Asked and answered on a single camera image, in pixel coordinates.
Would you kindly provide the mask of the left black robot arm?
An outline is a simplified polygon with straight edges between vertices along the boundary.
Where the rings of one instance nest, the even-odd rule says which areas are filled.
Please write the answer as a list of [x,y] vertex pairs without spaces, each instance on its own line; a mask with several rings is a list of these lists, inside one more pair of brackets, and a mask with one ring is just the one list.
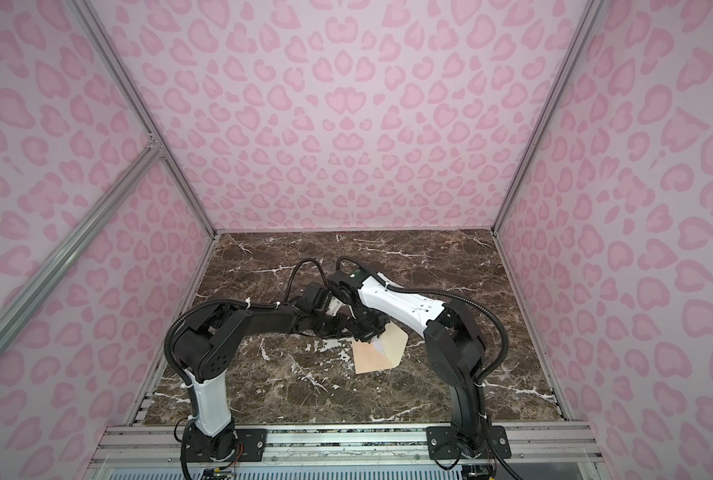
[[338,299],[310,284],[301,296],[274,304],[214,298],[182,314],[164,338],[164,357],[180,376],[192,413],[180,443],[180,464],[189,476],[190,462],[236,462],[242,440],[228,408],[226,372],[244,338],[260,334],[342,339],[357,336],[366,319],[344,312]]

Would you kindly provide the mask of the pink envelope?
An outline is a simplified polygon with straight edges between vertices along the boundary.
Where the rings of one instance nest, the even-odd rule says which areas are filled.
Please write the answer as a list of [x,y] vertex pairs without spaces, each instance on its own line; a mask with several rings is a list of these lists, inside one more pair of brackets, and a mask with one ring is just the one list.
[[352,340],[354,373],[360,375],[396,368],[404,357],[408,339],[402,328],[390,322],[382,334],[368,342]]

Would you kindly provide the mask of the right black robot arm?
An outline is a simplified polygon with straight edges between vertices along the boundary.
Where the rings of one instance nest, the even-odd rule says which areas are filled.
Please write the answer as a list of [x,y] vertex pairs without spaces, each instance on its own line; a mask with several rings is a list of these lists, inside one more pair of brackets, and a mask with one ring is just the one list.
[[452,433],[431,451],[466,458],[512,456],[508,438],[494,430],[487,413],[484,380],[506,359],[505,326],[486,307],[469,298],[429,288],[404,288],[378,273],[338,270],[328,278],[334,298],[350,307],[356,337],[372,339],[383,319],[397,320],[424,338],[432,372],[452,399]]

